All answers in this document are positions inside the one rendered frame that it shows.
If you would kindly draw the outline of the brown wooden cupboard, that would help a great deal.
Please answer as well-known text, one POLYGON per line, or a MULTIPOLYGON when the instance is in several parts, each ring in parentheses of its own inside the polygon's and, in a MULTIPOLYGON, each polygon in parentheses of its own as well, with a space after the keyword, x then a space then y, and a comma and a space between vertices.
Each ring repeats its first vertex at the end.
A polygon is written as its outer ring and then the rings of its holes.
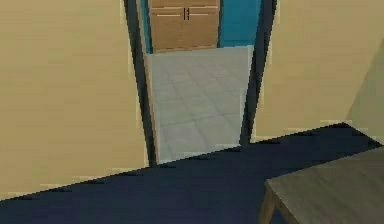
POLYGON ((154 53, 218 44, 220 0, 148 0, 154 53))

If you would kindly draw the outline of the grey brown wooden table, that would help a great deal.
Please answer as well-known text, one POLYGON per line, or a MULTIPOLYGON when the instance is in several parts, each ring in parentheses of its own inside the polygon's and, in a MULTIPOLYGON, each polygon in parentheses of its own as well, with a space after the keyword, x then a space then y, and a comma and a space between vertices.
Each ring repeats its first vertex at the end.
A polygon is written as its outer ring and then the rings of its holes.
POLYGON ((258 224, 384 224, 384 146, 265 181, 258 224))

